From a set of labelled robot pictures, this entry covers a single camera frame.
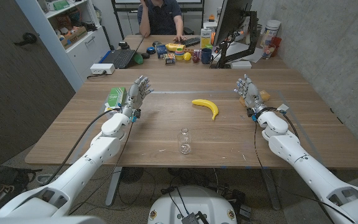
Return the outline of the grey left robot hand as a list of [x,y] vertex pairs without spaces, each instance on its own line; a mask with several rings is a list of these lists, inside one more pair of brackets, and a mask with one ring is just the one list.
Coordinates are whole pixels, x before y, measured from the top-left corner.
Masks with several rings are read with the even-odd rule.
[[140,76],[129,88],[127,97],[122,106],[122,114],[128,118],[132,118],[135,111],[139,110],[142,106],[144,98],[153,92],[154,89],[150,89],[148,77]]

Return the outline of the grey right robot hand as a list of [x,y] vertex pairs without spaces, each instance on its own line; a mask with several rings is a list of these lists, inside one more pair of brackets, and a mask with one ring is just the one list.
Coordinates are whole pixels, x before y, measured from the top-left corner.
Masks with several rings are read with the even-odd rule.
[[249,76],[244,74],[244,78],[239,78],[238,81],[236,81],[236,85],[234,91],[244,100],[244,105],[249,114],[252,112],[257,115],[266,109],[257,87]]

